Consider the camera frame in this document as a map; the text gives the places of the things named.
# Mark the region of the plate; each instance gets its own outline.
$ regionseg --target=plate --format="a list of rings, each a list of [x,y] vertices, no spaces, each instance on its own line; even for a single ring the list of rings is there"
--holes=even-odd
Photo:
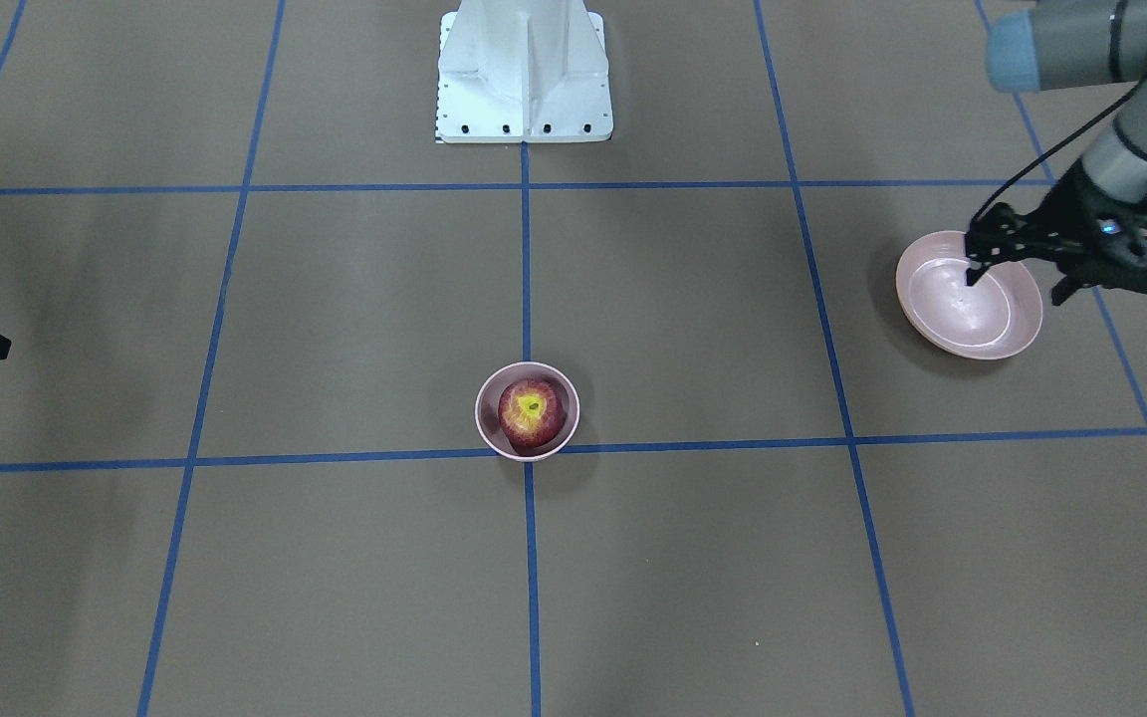
[[[938,231],[902,254],[896,295],[910,324],[941,349],[968,359],[1006,359],[1043,328],[1043,296],[1023,264],[989,268],[968,286],[963,232]]]

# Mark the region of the apple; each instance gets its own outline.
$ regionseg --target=apple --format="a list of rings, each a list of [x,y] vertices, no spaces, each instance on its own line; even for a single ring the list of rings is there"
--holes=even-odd
[[[515,449],[537,449],[564,427],[564,407],[545,380],[520,380],[498,398],[498,426]]]

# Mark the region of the white mounting bracket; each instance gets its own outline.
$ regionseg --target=white mounting bracket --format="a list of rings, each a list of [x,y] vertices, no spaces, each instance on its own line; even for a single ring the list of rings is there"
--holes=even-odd
[[[614,134],[604,20],[583,0],[463,0],[442,18],[437,68],[438,141]]]

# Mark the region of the blue joint cap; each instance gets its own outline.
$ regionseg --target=blue joint cap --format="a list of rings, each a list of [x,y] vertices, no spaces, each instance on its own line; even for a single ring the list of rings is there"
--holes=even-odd
[[[989,33],[985,54],[989,85],[1000,92],[1037,92],[1038,49],[1033,46],[1033,20],[1030,10],[1002,15]]]

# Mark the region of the bowl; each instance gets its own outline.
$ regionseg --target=bowl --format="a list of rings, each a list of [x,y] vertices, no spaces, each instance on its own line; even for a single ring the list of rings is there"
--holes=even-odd
[[[1043,296],[1016,262],[993,265],[968,286],[963,232],[938,231],[902,254],[896,295],[910,324],[941,349],[968,359],[1006,359],[1043,328]]]
[[[537,449],[516,449],[507,441],[507,435],[502,432],[502,427],[498,423],[498,399],[502,398],[502,391],[513,382],[520,380],[546,380],[555,387],[555,393],[561,398],[561,407],[564,410],[564,426],[555,435],[554,439]],[[579,404],[577,390],[572,382],[564,374],[547,364],[538,361],[522,361],[498,368],[492,376],[487,377],[477,393],[477,430],[481,437],[494,453],[504,458],[520,460],[522,463],[532,463],[560,452],[568,444],[574,431],[577,430]]]

